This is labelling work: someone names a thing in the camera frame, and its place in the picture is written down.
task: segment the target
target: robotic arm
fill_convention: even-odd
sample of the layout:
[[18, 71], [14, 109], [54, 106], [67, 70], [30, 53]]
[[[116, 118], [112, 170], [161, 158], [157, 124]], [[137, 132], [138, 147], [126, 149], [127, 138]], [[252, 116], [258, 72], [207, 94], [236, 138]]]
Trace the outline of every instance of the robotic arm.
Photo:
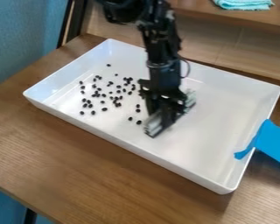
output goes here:
[[144, 131], [156, 137], [173, 125], [196, 102], [195, 93], [179, 90], [180, 38], [171, 6], [165, 0], [97, 0], [110, 23], [136, 23], [148, 54], [149, 80], [139, 80], [140, 95], [150, 117]]

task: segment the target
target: plastic tray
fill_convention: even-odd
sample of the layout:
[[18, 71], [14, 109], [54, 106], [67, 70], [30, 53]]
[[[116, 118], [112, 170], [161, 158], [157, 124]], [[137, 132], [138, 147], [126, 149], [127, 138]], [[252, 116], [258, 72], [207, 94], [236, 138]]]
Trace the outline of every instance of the plastic tray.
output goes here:
[[[115, 92], [124, 77], [132, 77], [134, 82], [147, 79], [145, 63], [143, 48], [108, 39], [24, 91], [24, 96], [36, 107], [216, 193], [232, 192], [253, 154], [251, 151], [243, 160], [236, 160], [234, 152], [245, 149], [262, 122], [270, 117], [280, 87], [191, 63], [191, 75], [183, 79], [181, 88], [196, 90], [197, 104], [152, 139], [144, 134], [142, 125], [136, 125], [137, 120], [147, 117], [136, 91], [132, 95], [113, 93], [124, 97], [120, 108], [109, 99], [109, 92]], [[96, 75], [102, 79], [95, 84], [108, 98], [91, 97]], [[85, 84], [84, 95], [79, 81]], [[109, 81], [115, 85], [107, 87]], [[84, 97], [92, 101], [93, 108], [82, 107]], [[135, 112], [136, 104], [141, 105], [141, 113]]]

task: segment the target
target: table surface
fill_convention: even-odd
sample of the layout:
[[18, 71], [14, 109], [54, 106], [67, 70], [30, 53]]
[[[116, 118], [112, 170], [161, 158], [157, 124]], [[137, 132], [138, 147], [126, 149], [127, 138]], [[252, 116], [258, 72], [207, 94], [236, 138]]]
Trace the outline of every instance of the table surface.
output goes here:
[[[0, 85], [0, 190], [62, 223], [280, 224], [280, 164], [262, 153], [234, 193], [217, 195], [22, 96], [103, 40], [79, 36]], [[280, 125], [280, 100], [272, 119]]]

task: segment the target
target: teal cloth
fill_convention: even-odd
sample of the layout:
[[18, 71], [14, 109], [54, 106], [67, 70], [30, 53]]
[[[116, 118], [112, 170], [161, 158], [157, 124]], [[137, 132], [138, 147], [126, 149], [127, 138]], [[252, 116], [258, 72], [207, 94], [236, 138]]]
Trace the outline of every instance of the teal cloth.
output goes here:
[[269, 119], [265, 120], [246, 150], [236, 152], [234, 157], [242, 159], [254, 147], [280, 163], [280, 127]]
[[274, 5], [271, 0], [213, 0], [229, 11], [268, 11]]

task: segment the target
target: blue tab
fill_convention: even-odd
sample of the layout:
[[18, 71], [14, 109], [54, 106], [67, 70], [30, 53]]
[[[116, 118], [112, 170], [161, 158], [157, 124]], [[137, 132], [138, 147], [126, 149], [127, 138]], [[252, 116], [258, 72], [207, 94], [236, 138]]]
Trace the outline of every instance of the blue tab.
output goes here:
[[242, 159], [254, 147], [280, 162], [280, 127], [271, 120], [265, 120], [246, 150], [236, 152], [234, 157]]

